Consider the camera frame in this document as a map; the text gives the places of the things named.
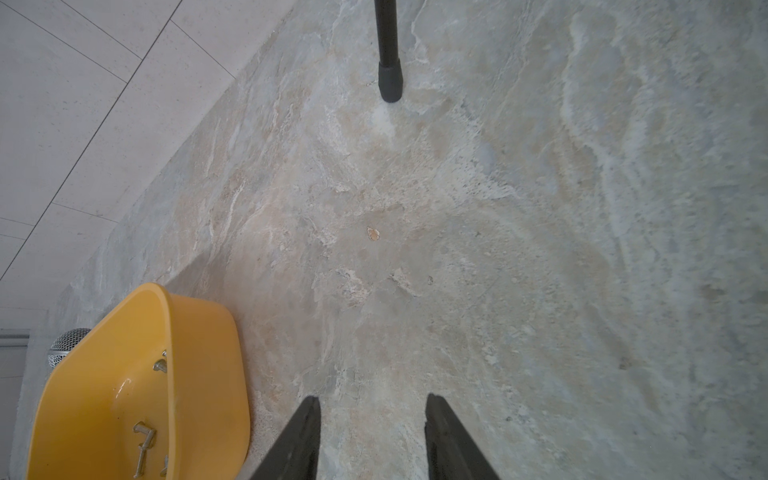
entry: small stain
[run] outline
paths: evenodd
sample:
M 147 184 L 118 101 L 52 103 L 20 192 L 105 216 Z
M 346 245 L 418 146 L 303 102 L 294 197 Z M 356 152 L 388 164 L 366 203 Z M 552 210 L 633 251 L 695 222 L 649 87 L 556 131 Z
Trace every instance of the small stain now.
M 701 296 L 703 296 L 705 299 L 709 300 L 710 302 L 712 300 L 715 300 L 720 295 L 725 295 L 725 290 L 721 290 L 719 288 L 712 288 L 711 285 L 703 285 L 701 288 L 699 288 L 701 291 Z

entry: marble floor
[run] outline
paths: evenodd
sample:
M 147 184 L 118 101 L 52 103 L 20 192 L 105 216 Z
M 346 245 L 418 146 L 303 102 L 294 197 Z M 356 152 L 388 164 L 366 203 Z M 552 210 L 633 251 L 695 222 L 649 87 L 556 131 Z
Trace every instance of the marble floor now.
M 300 400 L 319 478 L 426 478 L 444 395 L 504 478 L 768 475 L 768 5 L 299 0 L 66 289 L 45 350 L 147 281 L 227 306 L 248 478 Z

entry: metal rod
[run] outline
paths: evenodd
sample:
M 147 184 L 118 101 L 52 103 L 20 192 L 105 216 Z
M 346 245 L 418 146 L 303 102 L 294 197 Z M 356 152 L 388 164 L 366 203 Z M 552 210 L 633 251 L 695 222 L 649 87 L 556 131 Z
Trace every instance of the metal rod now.
M 397 55 L 397 4 L 396 0 L 374 0 L 376 6 L 376 30 L 379 33 L 379 63 L 394 67 Z
M 402 97 L 402 68 L 397 52 L 396 0 L 374 0 L 376 32 L 379 36 L 379 91 L 384 101 Z

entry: black metal leg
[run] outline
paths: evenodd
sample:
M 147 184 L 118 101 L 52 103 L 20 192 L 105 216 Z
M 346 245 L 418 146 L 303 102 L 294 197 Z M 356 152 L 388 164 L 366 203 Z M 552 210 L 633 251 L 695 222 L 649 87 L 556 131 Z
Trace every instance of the black metal leg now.
M 396 0 L 374 0 L 379 34 L 379 91 L 384 101 L 402 97 L 402 68 L 397 53 Z

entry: tile grout line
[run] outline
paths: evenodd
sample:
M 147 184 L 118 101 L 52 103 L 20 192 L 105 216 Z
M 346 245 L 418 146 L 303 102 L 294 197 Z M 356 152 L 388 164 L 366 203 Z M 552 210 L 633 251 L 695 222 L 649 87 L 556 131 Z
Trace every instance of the tile grout line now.
M 26 225 L 27 227 L 34 227 L 35 226 L 35 225 L 32 225 L 31 223 L 24 223 L 24 222 L 20 222 L 18 220 L 11 220 L 10 218 L 5 218 L 5 217 L 0 217 L 0 220 L 7 220 L 9 222 L 20 223 L 21 225 Z
M 13 235 L 6 235 L 5 233 L 0 233 L 0 237 L 8 237 L 8 238 L 15 238 L 16 240 L 23 240 L 21 237 L 14 237 Z
M 88 212 L 84 212 L 83 210 L 78 210 L 77 208 L 67 207 L 66 205 L 57 204 L 56 202 L 51 202 L 51 203 L 52 203 L 52 204 L 54 204 L 54 205 L 58 205 L 59 207 L 68 208 L 69 210 L 74 210 L 74 211 L 76 211 L 76 212 L 80 212 L 81 214 L 86 214 L 86 215 L 90 215 L 90 216 L 92 216 L 92 217 L 101 218 L 102 220 L 108 220 L 108 221 L 110 221 L 110 222 L 112 222 L 112 223 L 119 223 L 119 222 L 116 222 L 116 221 L 114 221 L 114 220 L 111 220 L 111 219 L 109 219 L 109 218 L 106 218 L 106 217 L 102 217 L 102 216 L 100 216 L 100 215 L 94 215 L 94 214 L 90 214 L 90 213 L 88 213 Z
M 122 78 L 120 78 L 120 77 L 118 77 L 117 75 L 115 75 L 114 73 L 112 73 L 111 71 L 109 71 L 108 69 L 106 69 L 106 67 L 104 67 L 103 65 L 101 65 L 100 63 L 98 63 L 97 61 L 95 61 L 93 58 L 91 58 L 91 57 L 87 56 L 85 53 L 83 53 L 83 52 L 79 51 L 78 49 L 76 49 L 76 48 L 75 48 L 75 47 L 73 47 L 72 45 L 68 44 L 66 41 L 64 41 L 64 40 L 61 40 L 59 37 L 57 37 L 56 35 L 53 35 L 51 32 L 49 32 L 49 31 L 48 31 L 48 30 L 46 30 L 45 28 L 41 27 L 40 25 L 38 25 L 38 24 L 34 23 L 32 20 L 30 20 L 30 19 L 29 19 L 29 17 L 27 17 L 27 16 L 23 15 L 22 13 L 20 13 L 19 11 L 17 11 L 16 9 L 14 9 L 14 8 L 13 8 L 13 7 L 11 7 L 10 5 L 8 5 L 7 3 L 3 2 L 2 0 L 0 0 L 0 3 L 2 3 L 3 5 L 5 5 L 6 7 L 10 8 L 10 9 L 11 9 L 11 10 L 13 10 L 14 12 L 18 13 L 18 14 L 19 14 L 21 17 L 23 17 L 23 18 L 26 18 L 26 19 L 27 19 L 27 20 L 28 20 L 30 23 L 32 23 L 34 26 L 36 26 L 36 27 L 40 28 L 42 31 L 44 31 L 45 33 L 49 34 L 51 37 L 55 38 L 56 40 L 59 40 L 59 41 L 60 41 L 61 43 L 63 43 L 64 45 L 67 45 L 67 46 L 68 46 L 69 48 L 71 48 L 72 50 L 74 50 L 74 51 L 76 51 L 77 53 L 79 53 L 80 55 L 82 55 L 82 56 L 86 57 L 88 60 L 90 60 L 90 61 L 94 62 L 96 65 L 98 65 L 99 67 L 103 68 L 103 69 L 104 69 L 104 71 L 106 71 L 108 74 L 110 74 L 110 75 L 114 76 L 114 77 L 115 77 L 116 79 L 118 79 L 119 81 L 122 81 L 122 82 L 123 82 L 123 83 L 125 83 L 125 84 L 127 84 L 127 83 L 128 83 L 128 82 L 126 82 L 125 80 L 123 80 Z
M 138 55 L 136 54 L 136 52 L 135 52 L 135 51 L 131 50 L 130 48 L 128 48 L 128 47 L 126 47 L 125 45 L 123 45 L 122 43 L 120 43 L 120 41 L 118 41 L 118 40 L 117 40 L 115 37 L 113 37 L 112 35 L 109 35 L 109 34 L 108 34 L 106 31 L 104 31 L 104 29 L 103 29 L 102 27 L 100 27 L 100 26 L 96 25 L 94 22 L 91 22 L 91 20 L 90 20 L 90 19 L 88 19 L 88 17 L 86 17 L 85 15 L 83 15 L 83 14 L 81 14 L 80 12 L 78 12 L 77 10 L 75 10 L 75 9 L 72 7 L 72 5 L 69 5 L 69 4 L 68 4 L 67 2 L 65 2 L 64 0 L 61 0 L 61 3 L 63 3 L 64 5 L 67 5 L 69 8 L 72 8 L 72 10 L 74 11 L 74 13 L 76 13 L 76 14 L 80 15 L 82 18 L 85 18 L 85 19 L 86 19 L 88 22 L 90 22 L 90 23 L 91 23 L 91 24 L 92 24 L 94 27 L 96 27 L 96 28 L 98 28 L 99 30 L 103 31 L 105 35 L 107 35 L 109 38 L 111 38 L 112 40 L 115 40 L 115 41 L 116 41 L 118 44 L 120 44 L 120 46 L 121 46 L 122 48 L 125 48 L 125 49 L 126 49 L 126 50 L 128 50 L 130 53 L 132 53 L 132 54 L 136 55 L 136 58 L 138 58 L 138 59 L 140 59 L 140 60 L 141 60 L 141 57 L 140 57 L 140 56 L 138 56 Z
M 130 84 L 131 80 L 133 80 L 134 76 L 136 76 L 136 72 L 139 71 L 139 68 L 141 68 L 141 64 L 143 64 L 144 60 L 146 60 L 147 57 L 149 56 L 149 53 L 152 51 L 152 48 L 154 47 L 154 44 L 156 44 L 157 40 L 160 39 L 160 35 L 162 35 L 163 31 L 165 31 L 165 28 L 168 26 L 168 23 L 170 23 L 171 17 L 173 17 L 174 13 L 176 13 L 176 10 L 179 9 L 179 7 L 181 6 L 181 2 L 182 1 L 183 0 L 179 0 L 179 2 L 176 4 L 176 8 L 174 8 L 174 10 L 170 13 L 170 17 L 168 17 L 168 21 L 165 22 L 165 25 L 163 25 L 163 28 L 160 29 L 160 33 L 158 33 L 157 37 L 154 38 L 154 41 L 152 42 L 152 45 L 149 46 L 149 50 L 147 50 L 147 54 L 144 56 L 144 58 L 141 59 L 141 61 L 139 62 L 139 65 L 136 67 L 136 70 L 134 70 L 134 73 L 131 74 L 131 78 L 129 78 L 128 81 L 125 83 L 125 86 L 123 87 L 123 89 L 120 90 L 120 94 L 118 94 L 118 97 L 114 99 L 114 103 L 112 104 L 111 107 L 109 107 L 109 111 L 107 111 L 107 114 L 104 116 L 104 118 L 101 119 L 101 123 L 98 125 L 98 127 L 96 127 L 96 131 L 94 132 L 94 134 L 91 135 L 91 139 L 88 141 L 88 143 L 86 143 L 85 148 L 80 153 L 80 156 L 78 157 L 78 159 L 76 161 L 74 161 L 74 165 L 72 165 L 72 168 L 69 169 L 69 173 L 67 173 L 67 176 L 64 177 L 64 181 L 61 182 L 61 185 L 59 185 L 58 189 L 56 190 L 56 193 L 53 194 L 53 197 L 51 198 L 51 201 L 48 202 L 48 206 L 45 208 L 45 210 L 43 210 L 43 213 L 38 218 L 38 221 L 35 222 L 35 225 L 32 227 L 32 231 L 29 232 L 29 235 L 27 236 L 27 240 L 29 240 L 29 237 L 31 237 L 32 234 L 35 232 L 35 228 L 38 227 L 38 223 L 40 223 L 40 220 L 42 220 L 43 216 L 45 215 L 45 212 L 47 212 L 48 208 L 50 208 L 51 204 L 53 204 L 53 200 L 55 200 L 56 195 L 58 195 L 58 193 L 61 191 L 61 189 L 63 188 L 64 184 L 67 183 L 67 179 L 69 178 L 70 175 L 72 175 L 72 172 L 74 171 L 74 168 L 78 166 L 78 162 L 80 162 L 80 159 L 83 158 L 83 154 L 85 154 L 85 151 L 88 149 L 88 147 L 91 146 L 91 142 L 94 140 L 94 138 L 96 138 L 96 134 L 101 129 L 101 125 L 104 124 L 104 122 L 107 120 L 107 117 L 109 117 L 109 114 L 112 113 L 112 110 L 114 109 L 114 106 L 117 105 L 118 102 L 120 101 L 120 97 L 123 96 L 123 93 L 125 92 L 125 89 L 128 88 L 128 84 Z M 18 257 L 20 252 L 24 249 L 24 245 L 27 244 L 27 240 L 24 240 L 24 243 L 22 243 L 22 245 L 18 248 L 18 252 L 16 252 L 16 254 L 13 256 L 13 259 L 11 260 L 11 262 L 5 268 L 5 272 L 3 272 L 2 275 L 0 275 L 0 281 L 2 281 L 2 279 L 5 278 L 5 274 L 8 273 L 8 271 L 11 269 L 11 266 L 13 266 L 13 263 L 16 261 L 16 258 Z
M 182 32 L 183 34 L 185 34 L 187 37 L 189 37 L 189 39 L 190 39 L 191 41 L 194 41 L 194 44 L 195 44 L 195 45 L 197 45 L 198 47 L 200 47 L 200 50 L 204 51 L 204 52 L 205 52 L 205 54 L 206 54 L 206 55 L 208 55 L 208 56 L 211 58 L 211 60 L 215 61 L 215 62 L 216 62 L 216 63 L 217 63 L 217 64 L 218 64 L 220 67 L 222 67 L 222 68 L 224 69 L 224 71 L 225 71 L 226 73 L 228 73 L 228 74 L 229 74 L 229 75 L 230 75 L 232 78 L 235 78 L 235 76 L 234 76 L 234 75 L 232 75 L 232 74 L 230 73 L 230 71 L 229 71 L 229 70 L 227 70 L 226 68 L 224 68 L 224 66 L 223 66 L 221 63 L 219 63 L 219 61 L 218 61 L 216 58 L 214 58 L 214 56 L 213 56 L 213 55 L 211 55 L 210 53 L 208 53 L 208 51 L 207 51 L 205 48 L 203 48 L 203 47 L 202 47 L 202 46 L 201 46 L 199 43 L 197 43 L 197 42 L 194 40 L 194 38 L 190 37 L 190 34 L 186 33 L 186 32 L 184 31 L 184 29 L 183 29 L 182 27 L 180 27 L 180 26 L 179 26 L 179 24 L 178 24 L 178 23 L 174 22 L 173 20 L 171 20 L 171 21 L 170 21 L 170 23 L 172 23 L 172 24 L 176 25 L 176 28 L 178 28 L 179 30 L 181 30 L 181 32 Z

